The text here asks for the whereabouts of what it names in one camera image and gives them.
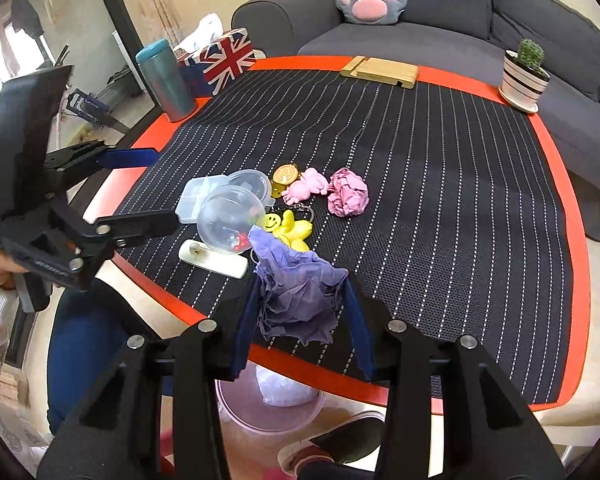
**purple cloth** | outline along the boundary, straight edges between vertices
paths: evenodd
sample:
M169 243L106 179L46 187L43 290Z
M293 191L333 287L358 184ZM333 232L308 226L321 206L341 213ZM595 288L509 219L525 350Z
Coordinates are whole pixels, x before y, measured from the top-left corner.
M303 345L331 343L349 271L334 268L313 251L299 253L257 226L249 231L249 240L259 259L255 272L262 280L262 335L288 335Z
M331 193L327 207L336 216L362 214L369 203L366 184L349 168L341 168L331 175L327 191Z

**yellow smiley keychain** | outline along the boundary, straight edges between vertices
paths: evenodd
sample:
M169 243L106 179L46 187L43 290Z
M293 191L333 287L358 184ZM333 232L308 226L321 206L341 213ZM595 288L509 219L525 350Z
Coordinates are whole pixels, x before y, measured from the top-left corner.
M264 230L267 233L270 233L273 231L273 229L280 227L281 223L282 219L280 218L280 215L276 215L275 213L264 215Z
M272 234L299 253L310 250L304 239L314 230L313 224L307 220L295 220L294 213L287 209L282 213L282 222L272 230Z

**blue jeans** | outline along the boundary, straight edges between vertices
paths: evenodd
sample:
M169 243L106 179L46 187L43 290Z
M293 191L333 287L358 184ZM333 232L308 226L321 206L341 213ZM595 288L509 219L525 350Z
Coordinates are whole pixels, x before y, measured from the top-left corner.
M51 433L56 434L72 408L134 334L143 335L147 341L160 339L107 283L95 279L85 292L64 291L46 364L46 418ZM168 382L165 393L171 395Z

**pink toy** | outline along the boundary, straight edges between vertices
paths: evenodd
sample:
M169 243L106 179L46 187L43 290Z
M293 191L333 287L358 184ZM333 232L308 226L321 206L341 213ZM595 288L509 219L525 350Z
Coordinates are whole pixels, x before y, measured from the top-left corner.
M349 168L341 168L331 176L328 191L329 212L336 216L359 215L369 203L364 181Z
M329 183L315 168L307 168L300 176L300 180L296 180L280 195L287 205L297 204L302 200L307 200L311 193L327 194Z

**union jack tissue box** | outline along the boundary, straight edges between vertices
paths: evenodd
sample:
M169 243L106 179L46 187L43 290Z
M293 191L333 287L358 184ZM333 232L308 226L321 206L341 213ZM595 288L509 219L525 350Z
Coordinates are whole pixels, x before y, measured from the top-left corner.
M178 58L193 97L218 94L256 62L246 28L224 33L193 54Z

